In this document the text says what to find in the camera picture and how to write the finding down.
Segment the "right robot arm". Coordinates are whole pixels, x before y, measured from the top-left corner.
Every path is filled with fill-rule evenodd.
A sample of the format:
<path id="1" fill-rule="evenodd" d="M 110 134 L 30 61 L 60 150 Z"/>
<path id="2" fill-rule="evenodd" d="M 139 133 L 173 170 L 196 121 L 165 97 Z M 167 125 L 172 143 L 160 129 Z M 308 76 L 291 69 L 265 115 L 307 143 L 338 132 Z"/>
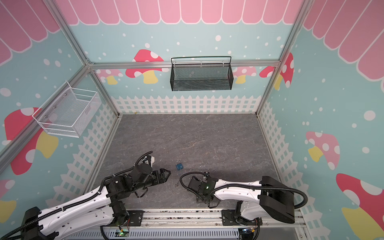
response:
<path id="1" fill-rule="evenodd" d="M 295 222 L 295 193 L 269 176 L 247 183 L 193 176 L 185 188 L 209 208 L 216 208 L 222 201 L 236 201 L 236 217 L 242 221 L 271 217 L 286 224 Z"/>

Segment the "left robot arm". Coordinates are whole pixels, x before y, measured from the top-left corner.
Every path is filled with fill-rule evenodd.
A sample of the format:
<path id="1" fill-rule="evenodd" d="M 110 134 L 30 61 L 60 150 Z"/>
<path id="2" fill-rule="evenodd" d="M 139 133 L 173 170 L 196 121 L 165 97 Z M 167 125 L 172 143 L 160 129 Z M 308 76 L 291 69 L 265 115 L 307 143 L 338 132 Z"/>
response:
<path id="1" fill-rule="evenodd" d="M 166 183 L 171 171 L 153 170 L 150 164 L 136 165 L 104 178 L 100 186 L 62 205 L 26 211 L 19 238 L 54 240 L 90 227 L 127 226 L 131 216 L 123 200 L 138 191 Z"/>

